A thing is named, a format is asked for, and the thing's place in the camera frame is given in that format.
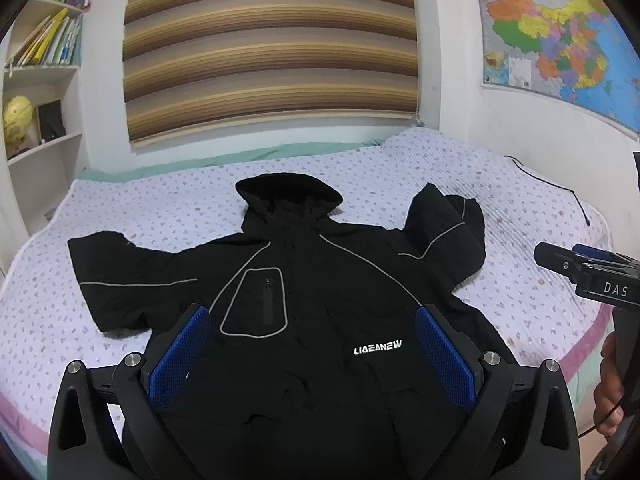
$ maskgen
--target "jacket sleeve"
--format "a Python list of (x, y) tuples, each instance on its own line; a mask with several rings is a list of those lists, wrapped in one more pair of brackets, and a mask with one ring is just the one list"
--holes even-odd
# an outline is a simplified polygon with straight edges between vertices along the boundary
[(200, 248), (177, 254), (149, 250), (116, 232), (73, 238), (68, 248), (82, 295), (102, 332), (164, 332), (191, 303), (204, 300), (195, 254)]
[(449, 291), (484, 263), (484, 216), (474, 199), (444, 196), (427, 184), (411, 202), (402, 231), (408, 250), (399, 254), (438, 268)]

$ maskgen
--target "screw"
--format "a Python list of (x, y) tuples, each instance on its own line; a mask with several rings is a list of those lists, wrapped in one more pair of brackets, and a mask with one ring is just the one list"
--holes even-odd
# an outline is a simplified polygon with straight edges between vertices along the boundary
[(80, 371), (80, 368), (82, 368), (82, 363), (80, 361), (71, 361), (69, 366), (66, 367), (66, 371), (70, 374), (75, 374)]
[(558, 364), (558, 361), (554, 361), (553, 359), (547, 359), (545, 361), (545, 366), (546, 366), (546, 369), (549, 370), (550, 372), (557, 372), (560, 369), (560, 365)]
[(137, 364), (140, 362), (140, 359), (142, 359), (140, 357), (140, 354), (133, 352), (124, 358), (124, 364), (126, 364), (127, 366), (137, 366)]
[(495, 366), (500, 363), (500, 356), (495, 352), (487, 352), (484, 354), (484, 362), (488, 365)]

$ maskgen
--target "jacket hood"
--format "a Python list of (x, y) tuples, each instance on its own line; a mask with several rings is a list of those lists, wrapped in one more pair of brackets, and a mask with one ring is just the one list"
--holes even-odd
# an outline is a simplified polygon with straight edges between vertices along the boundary
[(342, 196), (321, 180), (299, 173), (265, 173), (236, 183), (236, 191), (249, 205), (248, 219), (257, 216), (267, 223), (313, 224), (342, 203)]

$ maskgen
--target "brown striped blind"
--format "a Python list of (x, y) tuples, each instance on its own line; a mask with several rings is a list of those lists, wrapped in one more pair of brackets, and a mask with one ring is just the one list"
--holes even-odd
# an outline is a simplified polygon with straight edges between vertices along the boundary
[(129, 139), (301, 115), (409, 117), (414, 0), (129, 0)]

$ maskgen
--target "bed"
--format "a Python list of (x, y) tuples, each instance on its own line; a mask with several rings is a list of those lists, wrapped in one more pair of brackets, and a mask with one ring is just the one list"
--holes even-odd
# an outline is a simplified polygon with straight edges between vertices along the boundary
[[(521, 364), (560, 361), (574, 407), (597, 382), (610, 307), (576, 297), (567, 279), (539, 268), (532, 256), (539, 241), (610, 249), (604, 218), (583, 202), (587, 225), (571, 193), (536, 180), (511, 159), (426, 128), (369, 145), (301, 144), (221, 162), (117, 176), (89, 172), (14, 259), (0, 292), (0, 433), (34, 478), (46, 477), (47, 432), (65, 364), (75, 358), (88, 367), (116, 364), (143, 351), (149, 337), (98, 331), (66, 241), (118, 230), (139, 246), (175, 252), (231, 234), (244, 214), (234, 184), (265, 172), (316, 176), (344, 197), (335, 220), (385, 228), (402, 227), (411, 198), (428, 182), (475, 198), (484, 211), (487, 258), (456, 294), (487, 316)], [(121, 430), (116, 406), (111, 415)]]

